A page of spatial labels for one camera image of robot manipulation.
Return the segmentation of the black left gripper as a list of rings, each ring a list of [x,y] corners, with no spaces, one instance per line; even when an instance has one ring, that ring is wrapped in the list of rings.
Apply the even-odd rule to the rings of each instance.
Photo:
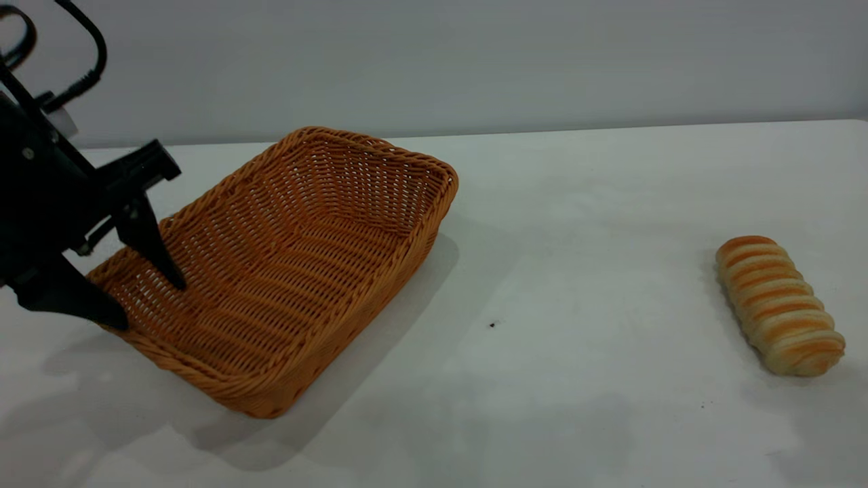
[[[13,250],[91,254],[115,229],[179,290],[182,271],[165,247],[146,192],[173,180],[180,168],[158,141],[102,167],[91,167],[74,148],[63,148],[7,96],[2,97],[2,223]],[[62,254],[5,262],[5,284],[19,306],[89,319],[128,330],[122,306],[85,278]]]

